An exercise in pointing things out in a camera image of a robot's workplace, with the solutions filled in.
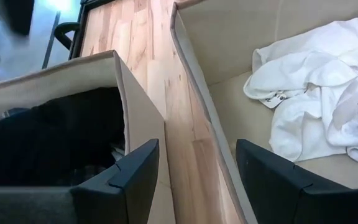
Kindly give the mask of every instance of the wooden floor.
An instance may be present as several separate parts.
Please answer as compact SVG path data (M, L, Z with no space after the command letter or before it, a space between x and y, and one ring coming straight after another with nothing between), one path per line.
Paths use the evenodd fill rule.
M177 223L240 223L222 172L210 162L208 122L173 46L172 7L173 0L116 0L93 9L81 55L115 49L165 118Z

